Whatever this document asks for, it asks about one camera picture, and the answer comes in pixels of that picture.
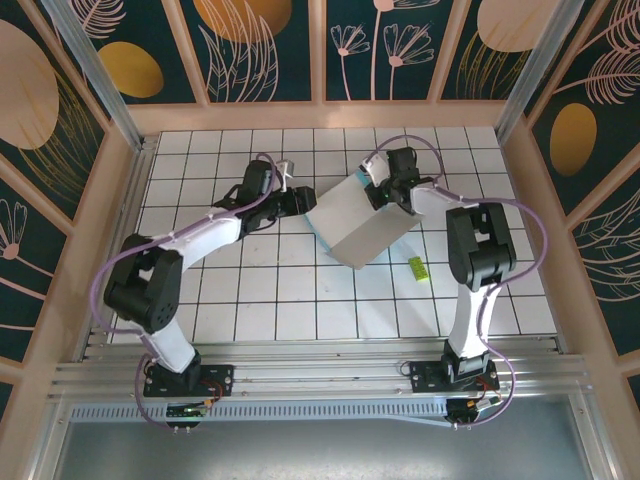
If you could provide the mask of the grey metal sheet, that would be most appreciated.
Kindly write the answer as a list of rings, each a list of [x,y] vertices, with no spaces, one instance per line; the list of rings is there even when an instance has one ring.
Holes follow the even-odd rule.
[[[389,420],[227,422],[186,435],[74,424],[55,480],[592,480],[571,429]]]

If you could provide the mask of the blue and white paper box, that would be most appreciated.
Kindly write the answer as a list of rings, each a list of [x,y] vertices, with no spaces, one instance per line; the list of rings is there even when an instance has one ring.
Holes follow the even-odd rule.
[[[322,194],[306,218],[328,255],[359,270],[418,225],[421,218],[391,203],[373,209],[370,180],[357,171]]]

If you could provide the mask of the aluminium front rail frame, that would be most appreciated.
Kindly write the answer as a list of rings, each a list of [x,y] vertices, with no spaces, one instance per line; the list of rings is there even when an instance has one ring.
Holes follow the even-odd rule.
[[[551,336],[494,339],[504,391],[520,397],[586,393],[594,389],[582,356],[563,354]],[[256,341],[201,344],[206,364],[231,364],[235,400],[393,398],[411,393],[404,376],[412,360],[437,360],[433,338]],[[128,401],[141,346],[90,344],[78,363],[55,368],[47,399]]]

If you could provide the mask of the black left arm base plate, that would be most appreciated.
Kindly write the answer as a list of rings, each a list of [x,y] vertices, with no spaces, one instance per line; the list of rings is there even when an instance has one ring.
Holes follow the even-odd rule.
[[[157,365],[150,367],[145,376],[145,398],[219,398],[232,393],[234,366],[198,364],[175,373]]]

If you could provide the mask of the aluminium frame post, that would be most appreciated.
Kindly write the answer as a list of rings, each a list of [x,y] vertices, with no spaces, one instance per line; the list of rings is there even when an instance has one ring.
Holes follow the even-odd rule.
[[[140,153],[143,137],[72,7],[67,0],[42,0],[42,3],[126,142],[134,152]]]
[[[494,128],[500,147],[506,145],[526,105],[575,24],[584,1],[560,0],[554,9],[549,22],[516,80]]]

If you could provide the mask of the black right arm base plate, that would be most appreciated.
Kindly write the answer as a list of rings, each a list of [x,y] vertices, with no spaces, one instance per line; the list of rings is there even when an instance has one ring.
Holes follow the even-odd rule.
[[[488,361],[483,372],[464,374],[455,380],[453,366],[443,361],[410,361],[409,379],[414,393],[480,392],[499,390],[500,382],[495,363]]]

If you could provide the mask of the aluminium side rail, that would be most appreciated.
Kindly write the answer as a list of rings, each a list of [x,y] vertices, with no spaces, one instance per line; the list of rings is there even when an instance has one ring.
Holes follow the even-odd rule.
[[[145,135],[139,148],[130,146],[119,132],[105,137],[78,209],[77,224],[83,262],[75,266],[82,275],[82,308],[72,359],[79,362],[93,334],[106,344],[114,336],[138,339],[136,324],[118,324],[117,313],[103,295],[125,239],[136,229],[159,136]]]

